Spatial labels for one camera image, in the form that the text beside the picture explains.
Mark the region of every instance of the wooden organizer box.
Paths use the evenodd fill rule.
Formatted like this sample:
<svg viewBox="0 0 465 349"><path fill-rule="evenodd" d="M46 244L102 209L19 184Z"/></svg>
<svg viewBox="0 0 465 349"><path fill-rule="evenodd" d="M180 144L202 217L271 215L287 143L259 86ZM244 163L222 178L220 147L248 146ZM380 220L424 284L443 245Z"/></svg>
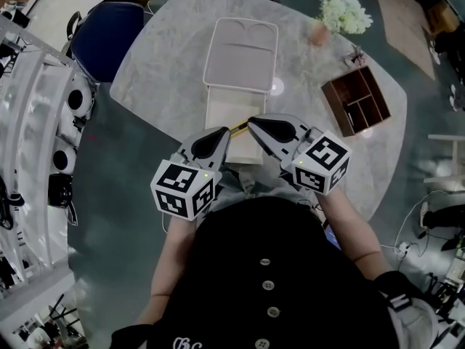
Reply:
<svg viewBox="0 0 465 349"><path fill-rule="evenodd" d="M368 66L330 80L321 89L345 137L356 135L391 116Z"/></svg>

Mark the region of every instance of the pink vase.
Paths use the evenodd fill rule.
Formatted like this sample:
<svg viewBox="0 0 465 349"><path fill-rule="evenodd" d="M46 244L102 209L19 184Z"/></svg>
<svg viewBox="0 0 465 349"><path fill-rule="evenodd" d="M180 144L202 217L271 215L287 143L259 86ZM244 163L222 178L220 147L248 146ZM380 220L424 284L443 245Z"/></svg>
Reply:
<svg viewBox="0 0 465 349"><path fill-rule="evenodd" d="M329 39L331 32L323 22L317 23L310 32L309 42L317 47L321 47Z"/></svg>

